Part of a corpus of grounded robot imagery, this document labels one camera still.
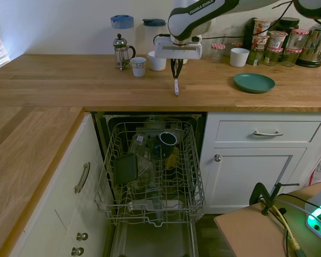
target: drawer handle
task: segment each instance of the drawer handle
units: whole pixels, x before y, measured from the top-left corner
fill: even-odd
[[[90,170],[90,162],[87,162],[83,165],[83,173],[81,176],[81,179],[79,181],[79,184],[77,186],[74,187],[75,189],[75,194],[76,193],[80,193],[83,189],[83,187],[85,186],[85,183],[87,181],[88,175],[89,175],[89,170]]]
[[[79,247],[79,248],[73,247],[71,250],[71,256],[81,256],[83,255],[84,252],[85,250],[82,247]]]
[[[255,131],[254,135],[259,135],[261,137],[281,137],[283,133],[279,133],[278,131],[276,131],[273,134],[267,134],[267,133],[259,133],[258,131]]]
[[[86,241],[88,239],[87,233],[77,233],[76,240],[77,241]]]

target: french press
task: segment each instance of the french press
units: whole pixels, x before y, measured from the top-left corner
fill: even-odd
[[[114,54],[116,57],[116,68],[120,69],[120,71],[125,70],[129,66],[128,58],[128,49],[131,48],[133,51],[132,57],[135,57],[135,49],[132,46],[127,45],[127,40],[121,37],[121,34],[117,35],[118,38],[114,39],[113,46],[114,46]]]

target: blue lid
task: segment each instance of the blue lid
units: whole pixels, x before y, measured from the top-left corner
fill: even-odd
[[[159,27],[165,26],[166,22],[162,19],[143,19],[145,26]]]
[[[113,28],[133,28],[134,18],[129,15],[115,15],[111,17]]]

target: floor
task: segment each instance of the floor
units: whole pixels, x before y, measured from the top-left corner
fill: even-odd
[[[196,238],[200,257],[233,257],[223,235],[214,222],[217,214],[206,214],[196,222]]]

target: white cup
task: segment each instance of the white cup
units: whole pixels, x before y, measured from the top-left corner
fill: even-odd
[[[232,48],[230,64],[234,67],[244,67],[250,51],[243,48]]]
[[[146,59],[144,57],[134,57],[131,60],[129,60],[132,70],[133,70],[133,75],[135,77],[142,77],[145,75],[145,62]]]
[[[148,60],[151,63],[151,69],[153,71],[162,71],[165,69],[166,59],[156,58],[154,51],[148,53]]]

